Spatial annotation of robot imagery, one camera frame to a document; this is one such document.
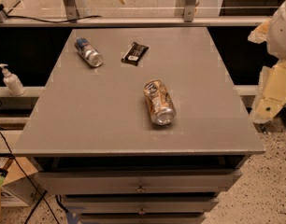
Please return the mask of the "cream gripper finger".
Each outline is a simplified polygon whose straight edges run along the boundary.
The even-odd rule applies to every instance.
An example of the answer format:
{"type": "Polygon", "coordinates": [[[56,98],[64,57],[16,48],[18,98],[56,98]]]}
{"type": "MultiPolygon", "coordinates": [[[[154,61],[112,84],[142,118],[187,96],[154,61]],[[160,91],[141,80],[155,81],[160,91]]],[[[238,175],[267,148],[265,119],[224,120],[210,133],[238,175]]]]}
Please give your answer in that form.
{"type": "Polygon", "coordinates": [[[286,105],[286,60],[271,68],[264,66],[259,76],[258,90],[251,106],[250,120],[265,124],[286,105]]]}
{"type": "Polygon", "coordinates": [[[248,40],[256,44],[265,42],[270,22],[271,20],[267,20],[258,25],[253,31],[250,32],[248,40]]]}

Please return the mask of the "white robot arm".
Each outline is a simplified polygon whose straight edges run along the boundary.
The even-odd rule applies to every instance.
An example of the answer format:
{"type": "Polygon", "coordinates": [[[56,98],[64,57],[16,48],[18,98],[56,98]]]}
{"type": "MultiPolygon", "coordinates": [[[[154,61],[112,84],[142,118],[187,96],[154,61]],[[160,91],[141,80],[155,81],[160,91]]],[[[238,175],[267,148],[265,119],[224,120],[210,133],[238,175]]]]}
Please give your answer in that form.
{"type": "Polygon", "coordinates": [[[262,68],[251,106],[250,119],[264,124],[286,105],[286,0],[271,19],[250,32],[248,40],[256,44],[265,42],[267,52],[278,59],[271,68],[262,68]]]}

